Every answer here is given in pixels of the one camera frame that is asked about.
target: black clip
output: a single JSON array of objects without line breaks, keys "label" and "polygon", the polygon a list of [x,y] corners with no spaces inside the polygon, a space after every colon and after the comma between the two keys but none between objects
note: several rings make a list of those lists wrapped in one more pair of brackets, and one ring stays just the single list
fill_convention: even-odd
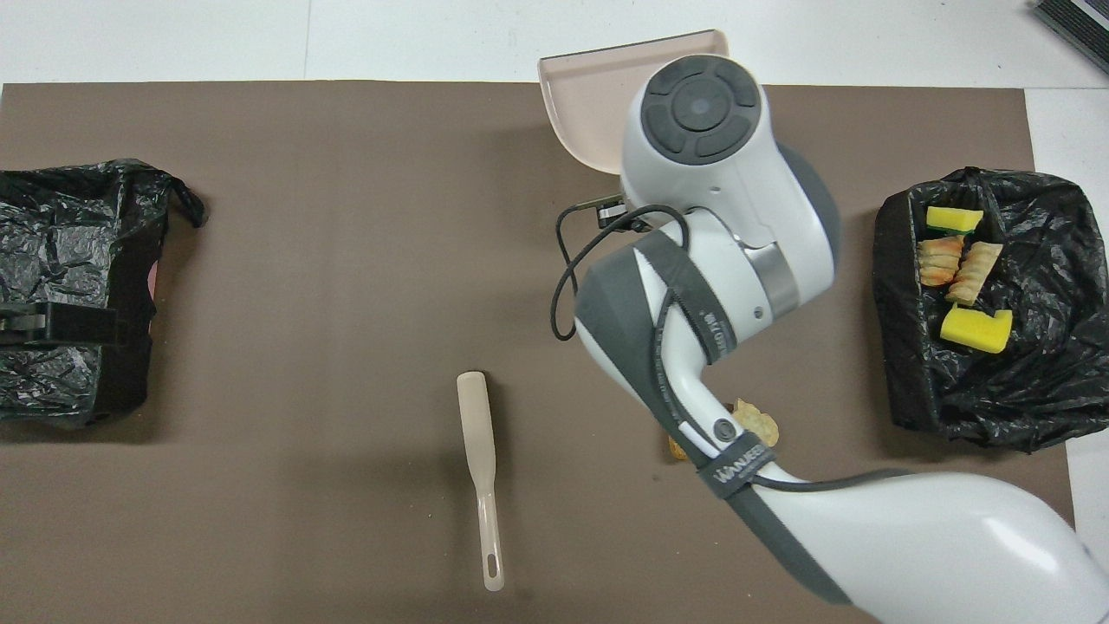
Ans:
[{"label": "black clip", "polygon": [[0,349],[118,347],[121,329],[115,309],[54,300],[0,303]]}]

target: food scrap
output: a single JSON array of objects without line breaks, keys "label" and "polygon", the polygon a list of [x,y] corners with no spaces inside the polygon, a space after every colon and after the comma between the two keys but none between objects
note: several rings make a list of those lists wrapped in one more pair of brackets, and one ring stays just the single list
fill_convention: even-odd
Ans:
[{"label": "food scrap", "polygon": [[978,241],[970,245],[966,259],[963,260],[952,287],[947,290],[947,300],[974,305],[981,286],[986,283],[986,276],[994,268],[1000,254],[999,244]]},{"label": "food scrap", "polygon": [[916,243],[920,263],[920,283],[942,286],[955,278],[963,257],[963,236],[946,236]]},{"label": "food scrap", "polygon": [[740,427],[757,436],[767,447],[777,444],[777,423],[769,415],[761,412],[759,408],[742,399],[736,399],[732,417],[740,423]]},{"label": "food scrap", "polygon": [[667,437],[667,443],[670,447],[670,457],[678,460],[679,462],[684,462],[690,459],[689,456],[685,454],[685,451],[682,451],[682,448],[678,446],[678,442],[675,442],[673,438]]}]

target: round button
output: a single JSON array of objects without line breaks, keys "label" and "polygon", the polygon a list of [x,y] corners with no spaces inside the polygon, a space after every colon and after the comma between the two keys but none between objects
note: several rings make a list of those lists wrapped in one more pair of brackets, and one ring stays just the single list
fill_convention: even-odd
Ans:
[{"label": "round button", "polygon": [[682,127],[694,132],[720,125],[731,108],[732,94],[711,78],[688,81],[674,94],[671,104],[674,120]]}]

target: spatula handle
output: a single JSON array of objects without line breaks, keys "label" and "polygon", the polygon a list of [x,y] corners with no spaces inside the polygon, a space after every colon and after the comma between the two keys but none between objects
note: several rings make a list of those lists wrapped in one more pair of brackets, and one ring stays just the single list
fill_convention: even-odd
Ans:
[{"label": "spatula handle", "polygon": [[478,495],[478,531],[481,535],[481,569],[486,590],[505,586],[505,570],[500,559],[500,532],[497,529],[497,499],[492,492]]}]

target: robot control buttons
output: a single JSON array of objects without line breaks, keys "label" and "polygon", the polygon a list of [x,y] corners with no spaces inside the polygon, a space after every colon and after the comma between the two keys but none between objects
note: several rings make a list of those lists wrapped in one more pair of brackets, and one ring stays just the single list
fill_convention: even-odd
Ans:
[{"label": "robot control buttons", "polygon": [[711,164],[742,147],[759,123],[759,86],[730,59],[698,54],[648,82],[640,122],[651,145],[682,164]]}]

